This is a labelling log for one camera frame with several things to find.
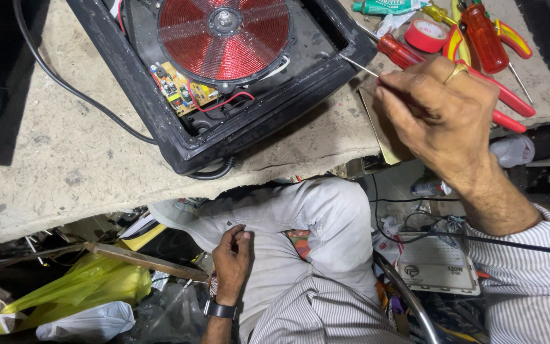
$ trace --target circuit board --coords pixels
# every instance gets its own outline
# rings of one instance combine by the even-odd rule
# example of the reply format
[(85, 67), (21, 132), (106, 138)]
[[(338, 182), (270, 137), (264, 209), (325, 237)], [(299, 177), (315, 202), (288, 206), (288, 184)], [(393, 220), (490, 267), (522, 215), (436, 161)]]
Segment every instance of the circuit board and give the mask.
[(196, 82), (190, 82), (190, 90), (188, 90), (186, 77), (180, 74), (169, 62), (150, 66), (150, 72), (159, 83), (158, 86), (161, 92), (178, 117), (182, 117), (196, 109), (190, 92), (193, 93), (192, 96), (201, 107), (218, 98), (218, 90)]

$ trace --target red electrical tape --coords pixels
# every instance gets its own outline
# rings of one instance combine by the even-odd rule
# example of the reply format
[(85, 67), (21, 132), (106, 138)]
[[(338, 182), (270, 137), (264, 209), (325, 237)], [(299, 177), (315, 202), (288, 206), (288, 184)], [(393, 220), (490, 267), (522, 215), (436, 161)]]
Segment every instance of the red electrical tape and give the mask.
[(447, 42), (447, 33), (432, 21), (415, 19), (406, 30), (405, 39), (419, 50), (436, 53)]

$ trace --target concrete surface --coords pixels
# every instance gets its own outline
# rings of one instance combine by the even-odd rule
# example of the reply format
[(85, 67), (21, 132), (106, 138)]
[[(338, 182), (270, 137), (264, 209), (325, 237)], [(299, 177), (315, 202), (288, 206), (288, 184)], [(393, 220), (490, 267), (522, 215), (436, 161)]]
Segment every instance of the concrete surface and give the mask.
[[(448, 0), (436, 3), (450, 7)], [(342, 0), (342, 4), (351, 12), (351, 0)], [(530, 37), (514, 0), (490, 1), (486, 6), (492, 16)], [(357, 12), (351, 16), (364, 18)], [(379, 17), (372, 16), (364, 23), (377, 27), (378, 21)], [(550, 73), (529, 41), (535, 54), (526, 61), (507, 47), (537, 105), (537, 115), (524, 119), (525, 125), (550, 122)], [(147, 133), (65, 0), (51, 1), (40, 51), (63, 79)], [(396, 67), (384, 54), (378, 54), (369, 68), (379, 72)], [(496, 78), (523, 97), (508, 71)], [(36, 66), (13, 163), (0, 166), (0, 242), (164, 199), (213, 198), (237, 185), (316, 175), (354, 158), (378, 154), (377, 140), (355, 92), (374, 82), (367, 73), (359, 73), (315, 111), (245, 153), (227, 176), (203, 182), (176, 175), (157, 147), (127, 134)], [(499, 108), (523, 119), (502, 104)]]

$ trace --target black watch strap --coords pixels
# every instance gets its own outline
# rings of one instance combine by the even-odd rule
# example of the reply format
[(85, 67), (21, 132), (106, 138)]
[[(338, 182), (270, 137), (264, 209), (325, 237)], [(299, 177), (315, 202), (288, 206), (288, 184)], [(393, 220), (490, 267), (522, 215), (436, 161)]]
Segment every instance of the black watch strap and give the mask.
[(208, 299), (203, 315), (206, 317), (214, 316), (218, 318), (232, 319), (235, 317), (235, 313), (236, 306), (225, 306), (218, 304), (214, 299)]

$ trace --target yellow circuit board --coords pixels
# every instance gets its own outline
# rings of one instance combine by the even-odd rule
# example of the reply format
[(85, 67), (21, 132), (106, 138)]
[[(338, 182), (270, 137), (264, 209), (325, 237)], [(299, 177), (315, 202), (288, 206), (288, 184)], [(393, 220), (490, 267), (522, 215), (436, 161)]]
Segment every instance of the yellow circuit board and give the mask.
[(165, 84), (161, 82), (161, 92), (165, 98), (167, 98), (167, 101), (171, 104), (173, 111), (178, 117), (182, 117), (196, 109), (190, 97), (190, 91), (193, 93), (194, 99), (199, 103), (201, 108), (203, 105), (218, 98), (218, 90), (196, 82), (190, 82), (190, 88), (192, 90), (187, 90), (186, 77), (180, 74), (170, 62), (163, 63), (161, 67), (164, 68), (167, 74), (161, 78), (158, 77), (156, 72), (152, 72), (152, 75), (154, 75), (159, 82), (161, 82), (161, 80), (165, 81)]

